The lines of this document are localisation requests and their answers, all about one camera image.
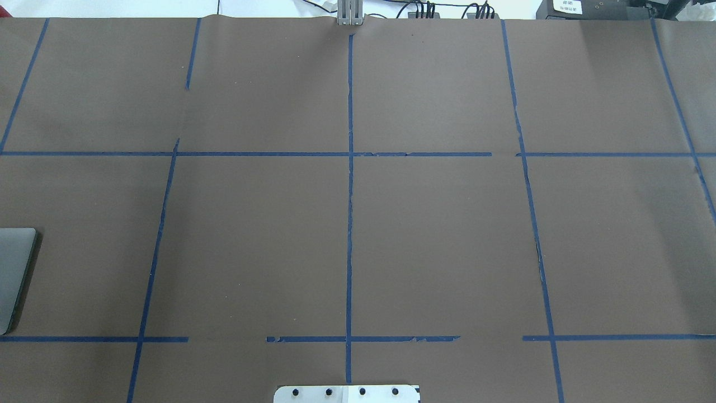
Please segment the grey closed laptop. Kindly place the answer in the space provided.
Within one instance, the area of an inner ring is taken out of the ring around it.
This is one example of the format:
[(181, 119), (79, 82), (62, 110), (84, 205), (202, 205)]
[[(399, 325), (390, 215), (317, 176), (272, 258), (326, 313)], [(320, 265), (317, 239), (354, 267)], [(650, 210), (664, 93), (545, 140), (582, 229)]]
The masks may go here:
[(34, 254), (34, 228), (1, 229), (1, 334), (11, 331)]

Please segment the brown paper table cover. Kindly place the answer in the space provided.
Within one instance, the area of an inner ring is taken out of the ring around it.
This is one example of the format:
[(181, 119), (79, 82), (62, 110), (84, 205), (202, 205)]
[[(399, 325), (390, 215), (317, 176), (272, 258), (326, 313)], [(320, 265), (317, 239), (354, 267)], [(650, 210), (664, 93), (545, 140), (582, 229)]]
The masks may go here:
[(714, 401), (714, 23), (3, 18), (3, 402)]

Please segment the black box device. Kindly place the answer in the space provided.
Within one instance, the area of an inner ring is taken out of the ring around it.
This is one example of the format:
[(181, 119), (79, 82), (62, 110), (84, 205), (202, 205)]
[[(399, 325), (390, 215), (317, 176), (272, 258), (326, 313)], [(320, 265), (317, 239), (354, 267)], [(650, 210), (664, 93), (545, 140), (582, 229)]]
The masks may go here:
[(635, 7), (632, 1), (542, 1), (535, 11), (536, 20), (649, 20), (646, 7)]

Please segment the aluminium frame post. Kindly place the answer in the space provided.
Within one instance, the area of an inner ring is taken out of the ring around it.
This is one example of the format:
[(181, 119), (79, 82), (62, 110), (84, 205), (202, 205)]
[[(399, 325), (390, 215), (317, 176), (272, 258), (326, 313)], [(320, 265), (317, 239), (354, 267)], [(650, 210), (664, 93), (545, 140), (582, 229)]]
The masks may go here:
[(363, 0), (338, 0), (337, 24), (340, 26), (361, 26), (365, 21)]

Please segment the white pedestal column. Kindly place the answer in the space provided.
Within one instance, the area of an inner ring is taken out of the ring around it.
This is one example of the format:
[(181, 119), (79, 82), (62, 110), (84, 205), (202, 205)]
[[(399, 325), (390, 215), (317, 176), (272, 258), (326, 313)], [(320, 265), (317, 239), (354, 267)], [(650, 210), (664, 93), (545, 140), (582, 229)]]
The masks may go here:
[(414, 385), (317, 385), (277, 388), (274, 402), (420, 402)]

